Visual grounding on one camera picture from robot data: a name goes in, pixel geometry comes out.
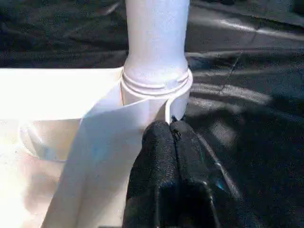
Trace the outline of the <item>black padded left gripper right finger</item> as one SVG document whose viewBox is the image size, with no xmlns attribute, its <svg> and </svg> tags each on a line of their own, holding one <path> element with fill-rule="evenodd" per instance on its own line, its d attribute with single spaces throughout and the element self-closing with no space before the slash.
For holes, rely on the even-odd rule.
<svg viewBox="0 0 304 228">
<path fill-rule="evenodd" d="M 183 228 L 239 228 L 237 204 L 219 177 L 211 155 L 184 121 L 170 124 L 180 176 Z"/>
</svg>

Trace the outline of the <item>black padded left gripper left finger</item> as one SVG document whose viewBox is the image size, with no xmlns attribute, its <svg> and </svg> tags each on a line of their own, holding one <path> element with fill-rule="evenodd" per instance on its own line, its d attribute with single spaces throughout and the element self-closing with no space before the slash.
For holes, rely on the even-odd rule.
<svg viewBox="0 0 304 228">
<path fill-rule="evenodd" d="M 142 148 L 130 172 L 124 228 L 176 226 L 178 168 L 170 127 L 156 121 L 143 133 Z"/>
</svg>

